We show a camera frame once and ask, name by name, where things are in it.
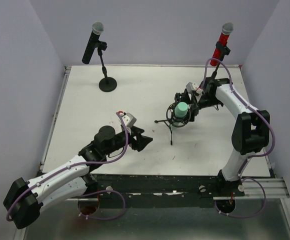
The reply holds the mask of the mint green microphone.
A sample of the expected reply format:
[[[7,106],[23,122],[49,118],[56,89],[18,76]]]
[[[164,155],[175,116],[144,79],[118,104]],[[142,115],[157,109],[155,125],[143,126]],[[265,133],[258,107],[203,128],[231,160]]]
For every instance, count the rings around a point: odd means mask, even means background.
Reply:
[[[185,102],[179,102],[174,108],[176,118],[184,118],[188,113],[188,105]]]

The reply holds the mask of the black tripod shock mount stand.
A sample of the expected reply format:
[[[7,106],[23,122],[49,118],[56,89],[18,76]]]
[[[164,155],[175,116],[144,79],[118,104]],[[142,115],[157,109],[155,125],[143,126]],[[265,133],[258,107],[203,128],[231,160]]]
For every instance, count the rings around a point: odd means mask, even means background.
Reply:
[[[173,145],[173,129],[182,128],[188,124],[186,116],[183,118],[175,117],[174,109],[179,102],[184,102],[184,93],[176,93],[174,96],[174,103],[172,103],[166,110],[165,119],[155,120],[154,123],[164,123],[170,132],[170,145]]]

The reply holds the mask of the short black round-base stand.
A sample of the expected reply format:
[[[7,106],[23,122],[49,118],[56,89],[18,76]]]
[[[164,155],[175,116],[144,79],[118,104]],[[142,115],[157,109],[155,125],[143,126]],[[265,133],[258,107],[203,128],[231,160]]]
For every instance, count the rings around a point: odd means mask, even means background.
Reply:
[[[114,91],[117,88],[117,81],[113,77],[108,76],[107,68],[105,67],[104,60],[103,60],[103,51],[107,49],[107,43],[104,41],[97,42],[97,53],[100,58],[102,73],[104,78],[99,81],[99,89],[102,92],[109,93]]]

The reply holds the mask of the tall black round-base stand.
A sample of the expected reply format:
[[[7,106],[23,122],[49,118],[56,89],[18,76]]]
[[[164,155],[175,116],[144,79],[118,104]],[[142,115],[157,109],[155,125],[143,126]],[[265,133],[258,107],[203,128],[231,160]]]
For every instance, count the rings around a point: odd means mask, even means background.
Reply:
[[[213,71],[211,77],[213,79],[216,78],[218,68],[220,66],[220,63],[217,61],[223,61],[225,56],[228,56],[230,54],[231,50],[227,47],[227,44],[223,45],[221,42],[217,42],[215,44],[215,51],[212,56],[212,60],[210,61],[210,65],[215,67],[215,70]]]

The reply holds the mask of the black microphone silver grille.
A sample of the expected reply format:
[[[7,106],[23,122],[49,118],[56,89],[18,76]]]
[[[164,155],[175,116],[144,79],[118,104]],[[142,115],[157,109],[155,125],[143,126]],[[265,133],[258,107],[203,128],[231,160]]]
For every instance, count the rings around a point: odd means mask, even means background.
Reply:
[[[104,25],[101,22],[97,21],[92,25],[92,31],[81,60],[83,64],[88,65],[90,63],[94,50],[100,43],[99,38],[103,31]]]

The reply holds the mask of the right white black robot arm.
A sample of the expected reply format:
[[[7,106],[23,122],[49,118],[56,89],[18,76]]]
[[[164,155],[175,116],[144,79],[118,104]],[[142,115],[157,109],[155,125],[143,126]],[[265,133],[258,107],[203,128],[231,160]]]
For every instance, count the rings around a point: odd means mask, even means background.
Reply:
[[[208,77],[201,85],[189,82],[185,89],[191,97],[191,110],[195,113],[204,108],[221,105],[234,117],[235,124],[231,135],[233,151],[220,172],[226,182],[238,181],[249,159],[256,157],[269,144],[269,112],[249,105],[228,78]]]

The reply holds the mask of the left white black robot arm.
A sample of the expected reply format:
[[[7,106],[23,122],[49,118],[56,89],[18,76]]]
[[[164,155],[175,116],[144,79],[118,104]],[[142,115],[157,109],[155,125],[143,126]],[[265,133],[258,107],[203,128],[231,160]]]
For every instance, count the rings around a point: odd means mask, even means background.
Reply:
[[[3,200],[6,220],[14,222],[17,229],[29,226],[52,204],[85,195],[90,186],[89,173],[109,164],[107,157],[110,154],[122,150],[123,156],[128,148],[140,152],[153,141],[139,127],[121,129],[120,133],[116,133],[112,126],[105,125],[65,164],[30,180],[22,177],[14,180]]]

